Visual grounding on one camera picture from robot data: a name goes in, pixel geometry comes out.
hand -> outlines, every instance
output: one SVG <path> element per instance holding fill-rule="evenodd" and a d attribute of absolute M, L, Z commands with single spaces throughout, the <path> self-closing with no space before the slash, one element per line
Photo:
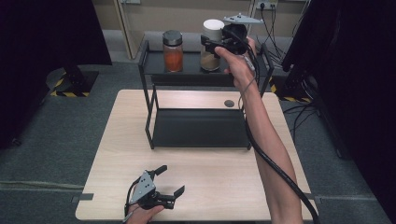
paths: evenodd
<path fill-rule="evenodd" d="M 254 40 L 250 37 L 247 37 L 247 41 L 253 49 L 254 55 L 256 55 Z M 241 55 L 232 54 L 230 51 L 222 47 L 216 47 L 215 52 L 220 57 L 224 58 L 224 60 L 229 65 L 229 67 L 224 70 L 224 73 L 232 73 L 234 77 L 233 84 L 241 92 L 244 91 L 254 78 L 254 72 L 250 70 L 247 63 L 245 62 L 245 59 Z"/>
<path fill-rule="evenodd" d="M 139 205 L 134 204 L 129 207 L 128 213 L 134 211 L 132 216 L 126 222 L 127 224 L 146 224 L 151 221 L 151 219 L 160 213 L 164 207 L 162 205 L 155 206 L 149 210 L 145 210 Z"/>

wooden table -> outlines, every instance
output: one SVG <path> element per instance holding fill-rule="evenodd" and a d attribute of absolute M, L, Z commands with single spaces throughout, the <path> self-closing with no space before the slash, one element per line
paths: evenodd
<path fill-rule="evenodd" d="M 158 91 L 161 107 L 228 108 L 237 91 Z M 303 192 L 310 193 L 304 171 L 292 143 L 277 97 L 265 93 L 263 101 L 276 131 L 284 142 Z M 141 90 L 120 91 L 108 119 L 83 195 L 91 200 L 78 204 L 81 220 L 121 220 L 128 188 L 144 170 L 167 165 L 154 179 L 157 190 L 185 192 L 173 210 L 164 210 L 157 221 L 270 220 L 268 206 L 255 161 L 254 150 L 245 147 L 197 148 L 155 147 L 150 149 L 145 133 L 148 110 Z M 304 219 L 312 219 L 303 205 Z"/>

yellow and black tape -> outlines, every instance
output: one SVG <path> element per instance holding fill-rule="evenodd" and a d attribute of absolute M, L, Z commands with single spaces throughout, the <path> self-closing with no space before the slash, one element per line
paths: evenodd
<path fill-rule="evenodd" d="M 276 83 L 275 83 L 273 77 L 270 77 L 269 85 L 271 88 L 271 92 L 273 92 L 277 96 L 277 98 L 281 101 L 306 102 L 306 103 L 311 102 L 311 99 L 309 97 L 296 97 L 296 96 L 280 95 L 279 90 L 276 88 Z"/>
<path fill-rule="evenodd" d="M 78 91 L 73 88 L 73 85 L 68 81 L 67 74 L 64 73 L 53 88 L 51 96 L 64 96 L 64 97 L 87 97 L 90 93 L 88 91 Z"/>

orange liquid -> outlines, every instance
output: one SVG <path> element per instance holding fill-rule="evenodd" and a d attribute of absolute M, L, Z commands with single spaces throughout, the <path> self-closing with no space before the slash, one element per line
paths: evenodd
<path fill-rule="evenodd" d="M 165 67 L 170 72 L 178 72 L 183 68 L 183 52 L 172 51 L 164 52 Z"/>

cord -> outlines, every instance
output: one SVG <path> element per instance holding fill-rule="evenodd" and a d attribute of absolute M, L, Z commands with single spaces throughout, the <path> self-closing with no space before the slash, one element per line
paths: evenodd
<path fill-rule="evenodd" d="M 130 213 L 128 213 L 124 220 L 122 221 L 122 224 L 126 224 L 126 222 L 128 221 L 128 219 L 134 214 L 134 211 L 136 211 L 138 208 L 140 208 L 140 205 L 137 206 L 133 211 L 131 211 Z"/>
<path fill-rule="evenodd" d="M 272 12 L 272 14 L 271 14 L 271 24 L 272 25 L 271 25 L 271 29 L 270 30 L 268 30 L 267 23 L 265 22 L 265 19 L 264 19 L 264 16 L 263 16 L 263 10 L 264 10 L 264 5 L 262 4 L 261 5 L 262 21 L 264 23 L 265 31 L 268 34 L 267 38 L 264 40 L 264 43 L 266 43 L 268 39 L 271 40 L 271 42 L 273 43 L 273 45 L 275 47 L 275 53 L 273 53 L 270 50 L 269 50 L 269 53 L 271 55 L 271 58 L 272 58 L 273 62 L 276 64 L 276 67 L 281 68 L 282 67 L 282 65 L 281 65 L 282 56 L 281 55 L 282 54 L 284 55 L 285 52 L 281 48 L 279 48 L 277 46 L 277 44 L 276 44 L 276 39 L 275 39 L 276 8 L 275 8 L 275 6 L 271 6 L 271 12 Z"/>
<path fill-rule="evenodd" d="M 245 41 L 243 41 L 238 35 L 234 34 L 233 32 L 229 30 L 223 30 L 224 32 L 227 32 L 227 34 L 231 35 L 235 40 L 239 41 L 242 43 L 247 50 L 247 55 L 249 56 L 251 62 L 253 63 L 254 66 L 254 78 L 251 79 L 251 81 L 247 84 L 245 89 L 242 91 L 241 96 L 239 97 L 238 100 L 238 107 L 239 110 L 242 111 L 242 106 L 241 106 L 241 101 L 242 101 L 242 95 L 245 93 L 245 91 L 248 89 L 248 87 L 253 83 L 253 80 L 256 80 L 257 85 L 260 84 L 260 66 L 259 66 L 259 61 L 257 60 L 257 57 L 254 55 L 253 48 L 247 44 Z"/>
<path fill-rule="evenodd" d="M 314 115 L 314 114 L 316 114 L 316 113 L 318 112 L 316 109 L 311 110 L 312 113 L 308 114 L 299 124 L 297 124 L 297 120 L 299 119 L 299 117 L 307 110 L 308 107 L 311 107 L 311 106 L 315 106 L 315 105 L 314 105 L 313 103 L 309 103 L 309 104 L 307 104 L 307 105 L 297 105 L 297 106 L 291 107 L 291 108 L 289 108 L 289 109 L 283 111 L 284 114 L 288 114 L 288 113 L 291 114 L 291 112 L 290 112 L 291 110 L 297 109 L 297 108 L 302 108 L 301 111 L 293 112 L 293 113 L 299 113 L 299 114 L 297 115 L 297 118 L 296 118 L 296 119 L 294 120 L 294 122 L 293 122 L 293 128 L 290 129 L 290 131 L 292 132 L 291 137 L 292 137 L 292 140 L 293 140 L 293 143 L 294 143 L 294 144 L 296 143 L 296 140 L 295 140 L 296 130 L 297 130 L 297 129 L 304 123 L 304 121 L 306 121 L 310 116 L 312 116 L 312 115 Z"/>
<path fill-rule="evenodd" d="M 256 35 L 256 40 L 257 40 L 257 42 L 259 43 L 259 45 L 261 46 L 262 43 L 260 42 L 259 36 L 258 36 L 258 35 Z M 259 48 L 259 47 L 256 47 L 256 49 L 257 49 L 259 52 L 261 52 L 261 50 L 262 50 L 262 48 Z M 270 50 L 268 50 L 268 53 L 270 54 L 269 56 L 270 56 L 270 58 L 271 58 L 271 61 L 274 63 L 274 67 L 276 67 L 276 68 L 282 68 L 281 61 L 275 56 L 275 54 L 274 54 L 273 52 L 271 52 Z"/>
<path fill-rule="evenodd" d="M 134 204 L 134 203 L 129 203 L 129 199 L 130 199 L 130 197 L 131 197 L 131 191 L 132 191 L 132 189 L 134 188 L 134 186 L 135 186 L 137 183 L 139 183 L 139 181 L 140 181 L 140 177 L 137 178 L 136 181 L 134 181 L 134 183 L 132 183 L 131 187 L 129 187 L 129 189 L 128 189 L 128 194 L 127 194 L 127 196 L 126 196 L 126 202 L 125 202 L 125 206 L 124 206 L 124 215 L 125 215 L 125 216 L 128 215 L 129 206 L 131 206 L 132 204 Z"/>
<path fill-rule="evenodd" d="M 253 145 L 254 150 L 262 157 L 263 160 L 265 160 L 271 168 L 274 169 L 274 171 L 279 174 L 280 177 L 290 186 L 290 188 L 297 194 L 297 196 L 301 199 L 301 201 L 305 204 L 306 208 L 309 210 L 311 213 L 311 216 L 313 218 L 313 221 L 315 224 L 319 224 L 320 220 L 318 218 L 318 213 L 315 210 L 314 206 L 312 205 L 311 202 L 309 202 L 308 198 L 306 195 L 300 190 L 300 188 L 297 186 L 297 184 L 274 162 L 269 158 L 259 147 L 257 142 L 253 138 L 253 134 L 250 131 L 250 128 L 248 127 L 248 120 L 246 119 L 246 129 L 247 129 L 247 138 L 249 139 L 250 143 Z"/>

